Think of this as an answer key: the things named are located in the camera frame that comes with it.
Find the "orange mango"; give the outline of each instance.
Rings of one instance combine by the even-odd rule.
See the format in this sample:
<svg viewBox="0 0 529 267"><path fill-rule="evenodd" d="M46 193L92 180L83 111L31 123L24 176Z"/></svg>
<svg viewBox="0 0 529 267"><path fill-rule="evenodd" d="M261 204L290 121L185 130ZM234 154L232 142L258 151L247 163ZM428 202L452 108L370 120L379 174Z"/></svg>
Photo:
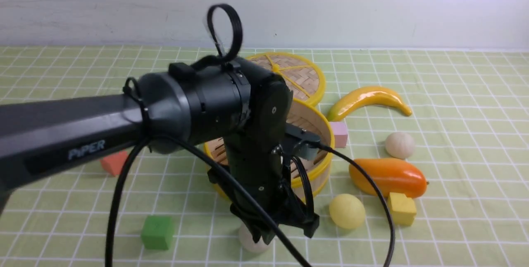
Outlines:
<svg viewBox="0 0 529 267"><path fill-rule="evenodd" d="M428 182L421 170L399 158L357 158L355 162L373 179L378 189L389 197L390 192L403 193L406 197L421 197L427 190ZM357 188L367 194L376 195L374 188L353 165L349 175Z"/></svg>

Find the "pink cube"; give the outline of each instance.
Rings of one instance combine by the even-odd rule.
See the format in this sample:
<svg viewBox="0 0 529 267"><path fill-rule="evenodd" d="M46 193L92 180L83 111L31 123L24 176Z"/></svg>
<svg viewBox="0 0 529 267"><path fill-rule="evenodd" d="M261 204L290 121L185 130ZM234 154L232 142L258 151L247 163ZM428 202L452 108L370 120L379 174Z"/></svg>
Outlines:
<svg viewBox="0 0 529 267"><path fill-rule="evenodd" d="M344 148L347 146L347 126L345 122L329 122L334 133L334 147Z"/></svg>

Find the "toy banana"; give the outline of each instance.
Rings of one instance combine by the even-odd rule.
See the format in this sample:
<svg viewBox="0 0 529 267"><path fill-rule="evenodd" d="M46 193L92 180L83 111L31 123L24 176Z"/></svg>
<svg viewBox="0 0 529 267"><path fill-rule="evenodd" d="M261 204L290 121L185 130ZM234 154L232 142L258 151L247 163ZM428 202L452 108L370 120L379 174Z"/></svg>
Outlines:
<svg viewBox="0 0 529 267"><path fill-rule="evenodd" d="M336 102L327 113L327 120L338 122L352 111L366 105L385 105L399 109L406 116L412 114L412 109L403 103L400 95L394 90L382 86L366 86L351 91Z"/></svg>

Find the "beige ball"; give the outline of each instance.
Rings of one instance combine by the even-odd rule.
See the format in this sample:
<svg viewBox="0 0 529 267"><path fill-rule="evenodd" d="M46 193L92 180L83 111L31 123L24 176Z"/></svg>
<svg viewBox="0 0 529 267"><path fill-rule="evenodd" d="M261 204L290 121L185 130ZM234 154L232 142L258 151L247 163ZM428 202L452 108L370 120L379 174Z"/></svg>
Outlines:
<svg viewBox="0 0 529 267"><path fill-rule="evenodd" d="M267 245L263 241L262 237L261 239L259 239L257 243L254 243L252 234L250 233L250 231L248 230L248 228L246 228L246 225L244 224L241 224L241 227L238 229L238 240L245 250L251 253L255 253L255 254L266 252L266 250L268 250L270 246L272 245L272 242L270 242L270 244Z"/></svg>
<svg viewBox="0 0 529 267"><path fill-rule="evenodd" d="M386 151L392 157L404 160L415 152L415 140L408 133L392 133L386 138Z"/></svg>
<svg viewBox="0 0 529 267"><path fill-rule="evenodd" d="M352 194L339 194L329 204L331 220L340 228L356 229L365 221L365 208Z"/></svg>

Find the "red cube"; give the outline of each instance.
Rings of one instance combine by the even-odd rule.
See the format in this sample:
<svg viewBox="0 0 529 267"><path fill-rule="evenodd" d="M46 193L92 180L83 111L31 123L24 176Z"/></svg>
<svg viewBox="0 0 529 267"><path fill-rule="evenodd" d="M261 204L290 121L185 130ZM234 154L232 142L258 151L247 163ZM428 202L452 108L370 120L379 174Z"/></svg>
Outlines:
<svg viewBox="0 0 529 267"><path fill-rule="evenodd" d="M121 173L123 164L129 154L126 151L120 151L100 159L101 167L112 176L118 176Z"/></svg>

